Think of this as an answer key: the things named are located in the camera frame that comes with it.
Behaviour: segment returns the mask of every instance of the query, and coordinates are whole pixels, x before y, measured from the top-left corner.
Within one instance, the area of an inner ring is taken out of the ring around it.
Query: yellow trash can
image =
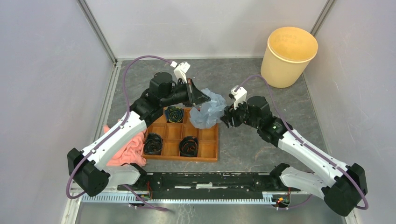
[[[283,27],[271,33],[261,65],[261,75],[276,88],[293,85],[318,51],[318,42],[307,31]]]

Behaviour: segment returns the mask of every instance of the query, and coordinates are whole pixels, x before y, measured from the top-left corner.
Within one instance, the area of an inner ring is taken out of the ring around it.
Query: white wall
[[[2,0],[0,21],[0,223],[56,224],[112,63],[74,0]]]
[[[263,56],[283,26],[310,31],[326,0],[87,0],[118,58]]]
[[[328,150],[366,170],[365,224],[395,222],[395,11],[394,0],[337,1],[304,73]]]

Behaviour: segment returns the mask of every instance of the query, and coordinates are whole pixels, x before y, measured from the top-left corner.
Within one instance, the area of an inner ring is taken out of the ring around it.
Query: wooden tray
[[[165,115],[157,119],[146,131],[145,138],[149,133],[156,133],[163,139],[161,155],[146,155],[146,159],[154,160],[178,160],[195,162],[217,162],[219,145],[219,127],[216,124],[209,129],[197,129],[190,123],[190,109],[184,109],[183,123],[167,123]],[[198,156],[180,156],[179,143],[186,136],[198,138]]]

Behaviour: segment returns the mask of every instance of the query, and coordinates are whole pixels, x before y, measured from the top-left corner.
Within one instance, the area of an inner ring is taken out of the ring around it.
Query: plastic bag
[[[199,129],[211,128],[220,123],[220,117],[224,115],[226,100],[219,94],[211,92],[208,88],[202,90],[211,98],[211,101],[203,103],[200,111],[195,107],[190,110],[190,122]]]

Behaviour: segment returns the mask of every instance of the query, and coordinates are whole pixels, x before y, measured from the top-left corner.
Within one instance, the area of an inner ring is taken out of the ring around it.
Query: pink towel
[[[103,132],[110,130],[109,126],[103,126]],[[108,166],[121,166],[124,163],[136,163],[140,167],[146,165],[146,159],[143,154],[143,141],[146,129],[133,137],[126,145],[124,145],[107,163]]]

